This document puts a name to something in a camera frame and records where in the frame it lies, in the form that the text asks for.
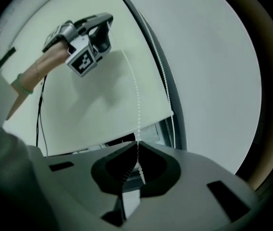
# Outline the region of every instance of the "bracelet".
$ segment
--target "bracelet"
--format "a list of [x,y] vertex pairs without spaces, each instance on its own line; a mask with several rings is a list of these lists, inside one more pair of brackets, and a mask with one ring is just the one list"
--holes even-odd
[[22,75],[22,74],[18,74],[18,75],[17,75],[17,79],[16,79],[16,81],[15,81],[17,87],[18,87],[23,93],[25,93],[25,94],[27,94],[27,95],[33,94],[33,91],[28,91],[28,90],[26,90],[26,89],[21,85],[20,80],[19,80],[21,75]]

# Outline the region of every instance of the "black cable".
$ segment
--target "black cable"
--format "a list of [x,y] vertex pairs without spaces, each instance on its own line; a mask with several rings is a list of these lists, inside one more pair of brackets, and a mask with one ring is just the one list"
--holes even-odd
[[44,133],[44,128],[42,126],[41,113],[39,114],[39,120],[40,120],[40,127],[41,127],[41,131],[42,131],[42,136],[44,138],[45,147],[46,147],[46,156],[48,157],[48,147],[47,147],[46,137],[45,137],[45,133]]
[[38,146],[38,136],[39,136],[39,117],[40,117],[40,111],[41,111],[41,105],[42,105],[42,101],[43,101],[43,94],[44,94],[44,88],[45,88],[45,83],[46,83],[46,79],[47,76],[45,76],[44,78],[44,83],[42,85],[42,89],[41,89],[41,94],[40,94],[40,98],[39,98],[39,103],[38,103],[38,113],[37,113],[37,122],[36,122],[36,146]]

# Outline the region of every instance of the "black rectangular slot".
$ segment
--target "black rectangular slot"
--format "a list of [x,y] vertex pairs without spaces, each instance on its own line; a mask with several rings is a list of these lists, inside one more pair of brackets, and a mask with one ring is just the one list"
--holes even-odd
[[71,167],[73,165],[74,164],[72,162],[65,162],[65,163],[60,163],[60,164],[49,165],[49,168],[53,172],[53,171],[58,171],[58,170],[61,170],[61,169]]
[[250,209],[221,181],[207,184],[232,222],[244,216]]

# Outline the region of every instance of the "white beaded chain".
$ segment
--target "white beaded chain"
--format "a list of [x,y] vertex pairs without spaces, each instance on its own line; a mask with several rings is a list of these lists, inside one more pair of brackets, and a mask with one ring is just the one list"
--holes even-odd
[[[150,41],[151,41],[151,44],[154,48],[154,51],[155,51],[155,54],[156,54],[156,57],[158,59],[158,63],[160,65],[160,69],[162,71],[162,75],[163,75],[163,80],[164,80],[164,84],[165,84],[165,90],[166,90],[166,97],[167,97],[167,100],[169,102],[169,105],[170,105],[170,109],[172,109],[172,106],[171,106],[171,99],[170,99],[170,94],[169,94],[169,87],[167,85],[167,79],[166,79],[166,76],[165,76],[165,71],[164,71],[164,67],[163,67],[163,64],[162,64],[162,61],[161,61],[161,58],[159,56],[159,53],[158,53],[158,50],[157,50],[157,47],[156,47],[156,44],[155,44],[155,41],[153,39],[153,36],[147,26],[147,23],[145,22],[145,19],[144,19],[144,15],[141,13],[141,11],[138,11],[141,19],[142,19],[142,22],[148,32],[148,35],[149,35],[149,38],[150,38]],[[172,129],[173,129],[173,147],[174,149],[176,149],[176,137],[175,137],[175,125],[174,125],[174,118],[173,116],[171,116],[171,123],[172,123]]]
[[135,76],[135,73],[133,71],[133,68],[128,60],[128,57],[126,55],[126,53],[124,52],[124,50],[119,47],[119,44],[111,30],[111,27],[110,27],[110,24],[109,22],[107,22],[107,25],[108,25],[108,29],[109,29],[109,32],[111,33],[113,39],[114,39],[114,42],[115,44],[117,45],[117,47],[121,50],[121,52],[123,53],[127,63],[128,63],[128,66],[130,68],[130,72],[131,72],[131,75],[132,75],[132,78],[133,78],[133,82],[134,82],[134,85],[135,85],[135,89],[136,89],[136,98],[137,98],[137,132],[136,132],[136,142],[137,142],[137,158],[136,158],[136,166],[135,168],[138,168],[138,171],[140,173],[140,176],[141,176],[141,179],[143,181],[144,184],[146,184],[145,182],[145,178],[144,178],[144,174],[143,174],[143,170],[142,170],[142,167],[139,163],[139,160],[138,160],[138,156],[139,156],[139,142],[141,141],[141,99],[140,99],[140,93],[139,93],[139,90],[138,90],[138,86],[137,86],[137,79],[136,79],[136,76]]

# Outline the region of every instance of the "human arm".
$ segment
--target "human arm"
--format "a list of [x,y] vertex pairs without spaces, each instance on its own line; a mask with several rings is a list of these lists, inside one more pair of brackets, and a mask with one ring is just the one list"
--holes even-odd
[[[34,87],[55,67],[63,64],[69,57],[67,52],[68,45],[65,41],[60,41],[48,49],[40,58],[36,60],[27,70],[25,70],[19,77],[20,85],[27,90],[32,92]],[[18,93],[18,97],[14,102],[6,120],[8,120],[15,111],[22,105],[25,99],[28,97],[17,84],[15,80],[11,86]]]

